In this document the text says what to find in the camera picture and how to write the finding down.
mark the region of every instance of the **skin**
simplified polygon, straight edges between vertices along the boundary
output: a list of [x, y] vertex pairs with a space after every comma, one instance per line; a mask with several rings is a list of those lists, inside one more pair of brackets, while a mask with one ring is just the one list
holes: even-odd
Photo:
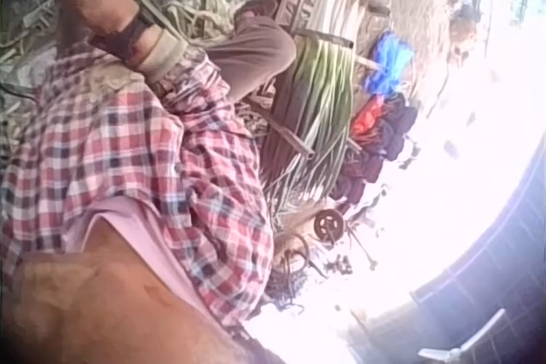
[[105, 220], [80, 254], [28, 257], [5, 330], [40, 363], [244, 363], [245, 351], [178, 299]]

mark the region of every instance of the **foot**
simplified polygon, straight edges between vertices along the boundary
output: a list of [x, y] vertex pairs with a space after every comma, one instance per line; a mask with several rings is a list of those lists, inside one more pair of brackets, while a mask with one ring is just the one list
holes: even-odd
[[273, 18], [279, 3], [276, 0], [251, 0], [245, 3], [239, 10], [235, 12], [235, 30], [239, 26], [241, 20], [254, 16], [266, 16]]

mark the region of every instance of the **pile of clothes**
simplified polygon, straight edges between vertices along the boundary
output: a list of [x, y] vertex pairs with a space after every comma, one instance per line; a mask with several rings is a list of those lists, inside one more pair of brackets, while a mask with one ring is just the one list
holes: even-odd
[[362, 149], [347, 149], [332, 199], [347, 197], [357, 204], [367, 183], [376, 183], [384, 161], [396, 161], [404, 150], [406, 134], [417, 120], [417, 109], [407, 105], [402, 93], [373, 95], [353, 119], [351, 139]]

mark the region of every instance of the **gray pants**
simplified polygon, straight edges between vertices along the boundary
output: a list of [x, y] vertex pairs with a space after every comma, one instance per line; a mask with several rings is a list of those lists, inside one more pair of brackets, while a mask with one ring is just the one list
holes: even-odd
[[256, 16], [245, 18], [230, 40], [206, 52], [231, 88], [228, 100], [237, 102], [285, 71], [296, 56], [296, 46], [271, 18]]

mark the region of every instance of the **pink undershirt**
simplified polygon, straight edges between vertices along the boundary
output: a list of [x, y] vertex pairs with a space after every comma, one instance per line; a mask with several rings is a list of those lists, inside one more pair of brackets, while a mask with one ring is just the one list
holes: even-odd
[[93, 204], [65, 236], [67, 252], [82, 252], [90, 227], [99, 217], [106, 219], [140, 255], [152, 271], [184, 302], [193, 306], [219, 326], [197, 295], [186, 271], [167, 247], [160, 228], [160, 217], [133, 199], [116, 197]]

